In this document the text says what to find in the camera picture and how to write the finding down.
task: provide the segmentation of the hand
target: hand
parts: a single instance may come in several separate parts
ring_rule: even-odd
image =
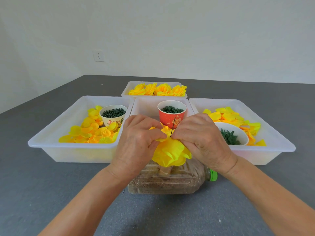
[[[238,156],[231,151],[220,130],[207,114],[185,118],[172,134],[172,138],[180,140],[195,158],[220,174],[228,173],[237,162]]]
[[[132,115],[125,120],[123,132],[117,145],[116,155],[108,170],[116,178],[131,181],[152,159],[160,142],[166,138],[159,121],[143,116]]]

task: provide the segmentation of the green bottle cap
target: green bottle cap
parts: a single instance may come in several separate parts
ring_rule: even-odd
[[[210,181],[216,181],[218,179],[218,172],[211,170],[208,168],[209,173],[210,173]]]

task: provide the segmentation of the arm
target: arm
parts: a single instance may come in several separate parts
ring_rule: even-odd
[[[172,138],[181,140],[194,157],[231,180],[276,235],[315,235],[315,211],[253,164],[236,156],[207,114],[184,119]]]
[[[166,138],[161,128],[159,121],[142,115],[126,119],[112,163],[93,177],[39,236],[93,235],[107,208],[152,158],[159,144],[155,139]]]

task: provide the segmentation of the forearm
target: forearm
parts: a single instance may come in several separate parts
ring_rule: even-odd
[[[111,174],[110,166],[104,168],[39,235],[93,235],[107,208],[127,185],[128,180]]]
[[[315,211],[242,157],[225,175],[276,235],[314,235]]]

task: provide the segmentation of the paper cup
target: paper cup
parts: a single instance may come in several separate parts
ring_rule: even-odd
[[[102,108],[101,111],[100,111],[100,115],[101,115],[101,117],[102,117],[102,119],[103,119],[103,122],[104,122],[104,124],[105,124],[106,127],[109,126],[109,125],[110,125],[111,123],[113,123],[113,122],[118,123],[118,127],[120,127],[121,124],[122,124],[123,121],[124,121],[124,118],[125,118],[126,113],[125,113],[124,115],[120,116],[120,117],[117,117],[117,118],[105,118],[105,117],[102,116],[102,114],[103,114],[104,111],[106,111],[106,110],[112,110],[112,109],[115,109],[115,108],[122,108],[122,109],[124,109],[125,111],[127,111],[127,107],[125,107],[125,106],[123,106],[123,105],[110,105],[110,106],[107,106],[107,107]]]
[[[166,106],[172,106],[175,108],[183,109],[184,111],[182,113],[165,113],[161,109],[163,109]],[[176,100],[166,100],[160,102],[157,105],[157,107],[160,115],[160,122],[171,129],[172,128],[175,129],[178,126],[178,124],[184,119],[184,115],[187,110],[185,104]]]
[[[234,135],[237,136],[237,140],[239,140],[241,143],[239,146],[244,146],[248,144],[249,138],[242,129],[225,122],[215,122],[215,125],[219,128],[220,131],[221,128],[229,132],[234,131]]]

